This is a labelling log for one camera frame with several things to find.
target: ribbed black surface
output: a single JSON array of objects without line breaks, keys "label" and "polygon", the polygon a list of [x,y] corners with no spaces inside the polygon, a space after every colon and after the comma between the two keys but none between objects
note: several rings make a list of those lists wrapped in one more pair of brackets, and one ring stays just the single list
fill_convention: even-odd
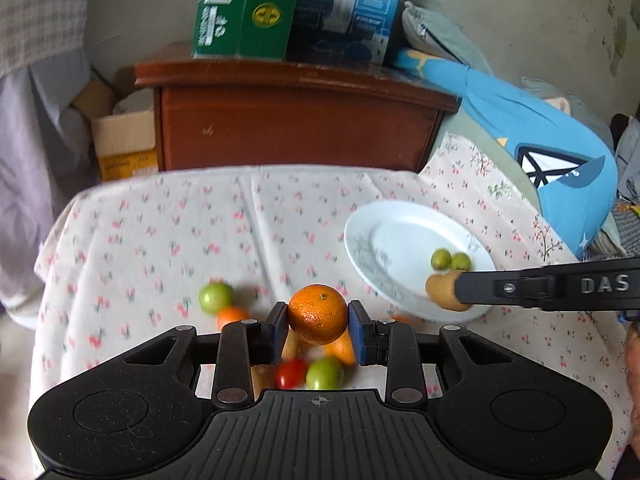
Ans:
[{"label": "ribbed black surface", "polygon": [[[47,480],[65,477],[47,473]],[[383,406],[371,390],[265,392],[220,413],[184,456],[141,480],[497,479],[445,448],[418,413]],[[585,472],[575,477],[599,478]]]}]

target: green fruit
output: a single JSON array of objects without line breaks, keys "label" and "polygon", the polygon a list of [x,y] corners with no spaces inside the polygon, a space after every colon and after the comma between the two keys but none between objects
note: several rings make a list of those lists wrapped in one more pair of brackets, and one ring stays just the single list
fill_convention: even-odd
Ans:
[{"label": "green fruit", "polygon": [[343,379],[342,364],[333,356],[318,359],[306,371],[306,387],[309,390],[339,390]]},{"label": "green fruit", "polygon": [[451,257],[451,270],[471,270],[471,258],[465,253],[456,253]]},{"label": "green fruit", "polygon": [[200,308],[207,314],[217,314],[232,304],[233,289],[226,283],[209,283],[200,290]]},{"label": "green fruit", "polygon": [[431,267],[433,270],[449,269],[451,264],[451,253],[446,249],[438,249],[431,256]]}]

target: blue box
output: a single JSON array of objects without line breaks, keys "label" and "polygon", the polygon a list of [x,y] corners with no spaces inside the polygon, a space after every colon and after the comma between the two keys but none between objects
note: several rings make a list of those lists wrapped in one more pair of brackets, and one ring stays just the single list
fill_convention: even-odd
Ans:
[{"label": "blue box", "polygon": [[381,64],[399,0],[297,0],[296,47]]}]

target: wooden cabinet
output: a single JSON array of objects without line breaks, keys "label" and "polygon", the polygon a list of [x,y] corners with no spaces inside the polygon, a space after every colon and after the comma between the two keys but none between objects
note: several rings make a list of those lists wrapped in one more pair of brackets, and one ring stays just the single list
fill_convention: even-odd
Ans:
[{"label": "wooden cabinet", "polygon": [[417,171],[442,113],[458,109],[452,96],[380,67],[192,59],[185,45],[137,65],[136,83],[156,91],[163,170],[330,164]]}]

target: white plate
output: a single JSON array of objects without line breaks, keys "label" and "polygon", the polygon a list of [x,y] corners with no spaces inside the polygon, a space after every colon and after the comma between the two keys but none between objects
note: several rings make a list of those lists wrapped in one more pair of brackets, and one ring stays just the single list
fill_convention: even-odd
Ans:
[{"label": "white plate", "polygon": [[347,254],[360,276],[400,309],[440,323],[464,323],[489,305],[466,312],[443,310],[424,290],[431,255],[440,248],[463,252],[473,270],[495,270],[491,256],[469,231],[442,213],[413,202],[373,202],[358,209],[344,230]]}]

